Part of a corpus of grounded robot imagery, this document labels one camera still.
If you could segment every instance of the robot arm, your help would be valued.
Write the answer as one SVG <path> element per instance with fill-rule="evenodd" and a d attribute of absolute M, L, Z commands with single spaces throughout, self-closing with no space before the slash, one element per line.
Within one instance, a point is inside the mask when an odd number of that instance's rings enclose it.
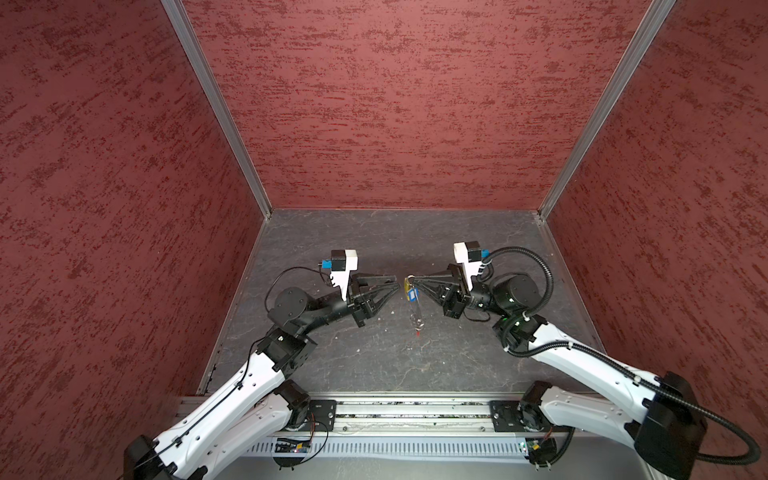
<path fill-rule="evenodd" d="M 553 425 L 587 430 L 635 449 L 656 470 L 678 479 L 690 477 L 697 459 L 747 465 L 760 458 L 754 440 L 733 423 L 700 407 L 693 389 L 682 377 L 668 372 L 660 378 L 635 369 L 578 342 L 539 316 L 554 287 L 551 271 L 539 255 L 522 247 L 486 254 L 477 242 L 457 243 L 454 253 L 456 263 L 449 264 L 446 270 L 412 276 L 410 283 L 436 301 L 448 317 L 458 319 L 465 309 L 499 315 L 493 331 L 507 353 L 560 369 L 604 397 L 576 395 L 536 382 L 525 393 L 518 410 L 505 413 L 508 417 L 499 421 L 522 424 L 532 431 Z M 526 273 L 492 278 L 492 259 L 505 253 L 522 253 L 539 264 L 547 277 L 544 295 L 539 294 Z M 707 432 L 705 418 L 736 433 L 748 445 L 747 454 L 700 454 Z"/>
<path fill-rule="evenodd" d="M 399 288 L 394 276 L 350 276 L 355 250 L 334 250 L 333 261 L 340 291 L 318 299 L 295 286 L 281 292 L 267 314 L 275 326 L 232 378 L 154 440 L 142 435 L 128 446 L 125 480 L 213 478 L 256 440 L 306 421 L 310 398 L 286 379 L 316 347 L 307 334 L 345 316 L 364 326 Z"/>

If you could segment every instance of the table surface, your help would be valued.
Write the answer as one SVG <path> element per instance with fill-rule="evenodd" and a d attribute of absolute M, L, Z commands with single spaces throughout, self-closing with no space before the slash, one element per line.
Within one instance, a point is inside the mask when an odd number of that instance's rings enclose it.
<path fill-rule="evenodd" d="M 453 243 L 471 240 L 491 251 L 521 246 L 552 259 L 554 295 L 540 314 L 576 339 L 602 348 L 583 306 L 580 309 L 578 299 L 564 288 L 571 278 L 555 262 L 558 256 L 549 251 L 533 212 L 277 210 L 257 241 L 256 257 L 224 327 L 206 392 L 222 386 L 243 365 L 250 344 L 272 326 L 263 298 L 282 270 L 315 268 L 331 250 L 355 249 L 358 272 L 394 274 L 402 282 L 411 274 L 444 270 L 453 262 Z M 494 260 L 494 266 L 497 275 L 528 272 L 543 291 L 544 276 L 532 260 L 510 255 Z M 274 289 L 270 307 L 288 286 L 312 296 L 332 291 L 317 274 L 294 270 Z M 504 353 L 491 331 L 495 319 L 450 319 L 426 297 L 421 307 L 425 325 L 418 336 L 402 288 L 363 328 L 350 317 L 316 330 L 310 335 L 317 342 L 315 351 L 291 378 L 307 392 L 524 392 L 535 380 L 587 390 L 550 366 Z"/>

